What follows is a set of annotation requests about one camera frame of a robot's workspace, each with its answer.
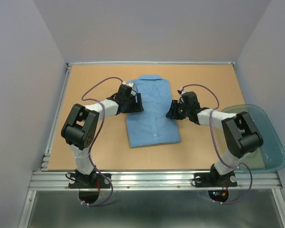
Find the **blue long sleeve shirt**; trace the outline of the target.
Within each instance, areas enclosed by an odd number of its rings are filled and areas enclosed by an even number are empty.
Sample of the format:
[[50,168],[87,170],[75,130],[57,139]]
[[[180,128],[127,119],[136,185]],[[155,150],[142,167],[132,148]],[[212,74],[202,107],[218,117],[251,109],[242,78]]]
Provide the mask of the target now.
[[126,118],[130,147],[181,142],[177,122],[166,117],[172,102],[169,81],[159,75],[142,75],[132,82],[141,94],[144,111]]

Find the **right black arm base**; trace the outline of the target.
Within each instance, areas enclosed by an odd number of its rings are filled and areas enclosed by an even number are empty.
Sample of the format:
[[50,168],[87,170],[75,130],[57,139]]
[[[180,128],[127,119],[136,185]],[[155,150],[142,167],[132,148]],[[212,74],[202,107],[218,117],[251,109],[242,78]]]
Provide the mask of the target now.
[[213,172],[197,172],[191,180],[191,185],[196,188],[208,188],[211,200],[225,203],[229,197],[229,188],[237,187],[238,183],[234,172],[223,176]]

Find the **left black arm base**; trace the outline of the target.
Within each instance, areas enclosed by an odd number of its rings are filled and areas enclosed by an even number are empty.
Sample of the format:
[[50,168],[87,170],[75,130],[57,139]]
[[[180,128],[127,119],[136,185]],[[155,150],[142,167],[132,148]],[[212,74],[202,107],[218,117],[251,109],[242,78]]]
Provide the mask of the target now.
[[77,170],[75,172],[67,172],[65,177],[68,179],[68,188],[79,190],[78,198],[81,204],[86,206],[98,206],[102,204],[100,200],[101,190],[110,189],[110,174],[106,174],[106,178],[96,171],[85,175]]

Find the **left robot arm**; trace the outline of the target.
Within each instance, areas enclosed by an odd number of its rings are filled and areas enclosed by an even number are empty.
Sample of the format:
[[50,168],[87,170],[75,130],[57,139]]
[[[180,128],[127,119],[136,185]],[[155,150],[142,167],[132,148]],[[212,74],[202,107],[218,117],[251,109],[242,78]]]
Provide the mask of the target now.
[[135,83],[122,82],[117,93],[93,105],[73,105],[61,136],[70,145],[76,169],[66,174],[69,188],[93,188],[99,183],[100,174],[91,163],[91,149],[104,125],[105,118],[118,114],[143,111],[141,94],[135,91]]

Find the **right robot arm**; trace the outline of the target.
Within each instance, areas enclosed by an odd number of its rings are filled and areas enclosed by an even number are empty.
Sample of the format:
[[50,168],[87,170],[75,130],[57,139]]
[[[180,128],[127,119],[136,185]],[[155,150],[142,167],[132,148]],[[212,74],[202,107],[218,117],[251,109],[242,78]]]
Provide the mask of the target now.
[[195,92],[185,89],[178,91],[178,100],[172,100],[167,118],[183,120],[188,118],[197,125],[207,125],[214,136],[217,128],[224,134],[226,152],[218,157],[209,172],[194,177],[196,187],[221,187],[225,184],[236,186],[234,170],[242,161],[264,144],[263,137],[248,112],[229,114],[201,107]]

